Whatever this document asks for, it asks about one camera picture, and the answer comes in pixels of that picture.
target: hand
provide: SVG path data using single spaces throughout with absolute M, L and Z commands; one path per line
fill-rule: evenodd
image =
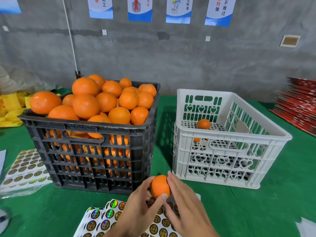
M 194 191 L 170 171 L 168 171 L 167 181 L 181 218 L 176 216 L 166 202 L 164 202 L 164 207 L 176 231 L 182 237 L 219 237 Z
M 166 202 L 167 194 L 160 195 L 150 208 L 146 199 L 150 198 L 147 189 L 154 176 L 144 180 L 143 183 L 129 196 L 124 211 L 121 213 L 116 225 L 104 237 L 139 237 L 154 221 L 159 208 Z

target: green table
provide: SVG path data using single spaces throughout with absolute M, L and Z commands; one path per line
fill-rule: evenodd
M 299 236 L 295 222 L 301 217 L 316 222 L 316 139 L 250 101 L 256 109 L 293 135 L 259 190 L 185 181 L 201 194 L 204 207 L 222 237 Z M 161 96 L 151 175 L 166 174 L 172 164 L 173 122 L 176 97 Z M 22 150 L 34 148 L 24 126 L 1 129 L 0 150 L 7 149 L 4 167 Z M 46 185 L 36 193 L 0 200 L 10 224 L 1 237 L 70 236 L 88 207 L 104 207 L 110 199 L 128 196 L 68 190 Z

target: white rope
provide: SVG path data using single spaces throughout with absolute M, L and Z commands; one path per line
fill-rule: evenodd
M 68 31 L 69 31 L 69 36 L 70 36 L 70 42 L 71 42 L 72 53 L 73 53 L 73 55 L 74 55 L 74 61 L 75 61 L 76 71 L 77 71 L 77 73 L 78 73 L 77 62 L 76 62 L 76 56 L 75 56 L 75 50 L 74 50 L 74 44 L 72 43 L 72 37 L 71 37 L 70 26 L 69 26 L 69 21 L 68 21 L 68 15 L 67 15 L 66 6 L 65 6 L 65 0 L 63 0 L 63 5 L 64 5 L 64 9 L 65 9 L 65 15 L 66 15 L 66 20 L 67 20 L 67 25 L 68 25 Z

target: cartoon figure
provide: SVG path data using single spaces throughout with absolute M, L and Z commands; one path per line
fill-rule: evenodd
M 181 3 L 181 0 L 172 0 L 172 4 L 174 5 L 174 7 L 171 9 L 171 11 L 173 14 L 178 13 L 178 7 L 180 3 Z
M 132 10 L 133 10 L 133 12 L 135 12 L 135 13 L 140 12 L 140 8 L 141 8 L 140 0 L 134 0 L 132 2 Z

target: poster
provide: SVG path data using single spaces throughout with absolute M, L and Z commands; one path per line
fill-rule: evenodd
M 20 14 L 18 0 L 0 0 L 0 14 Z
M 236 0 L 210 0 L 205 25 L 229 26 Z
M 113 20 L 112 0 L 88 0 L 91 18 Z
M 167 0 L 166 23 L 190 24 L 193 0 Z
M 127 0 L 128 20 L 152 22 L 153 0 Z

